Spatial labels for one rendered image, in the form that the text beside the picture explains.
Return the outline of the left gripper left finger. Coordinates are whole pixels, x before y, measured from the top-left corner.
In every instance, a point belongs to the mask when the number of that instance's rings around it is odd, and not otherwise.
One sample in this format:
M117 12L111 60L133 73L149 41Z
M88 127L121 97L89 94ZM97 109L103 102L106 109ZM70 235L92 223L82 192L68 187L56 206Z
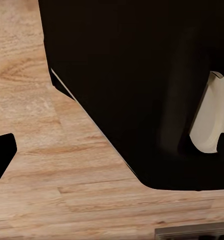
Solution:
M15 137L12 133L0 136L0 178L17 152Z

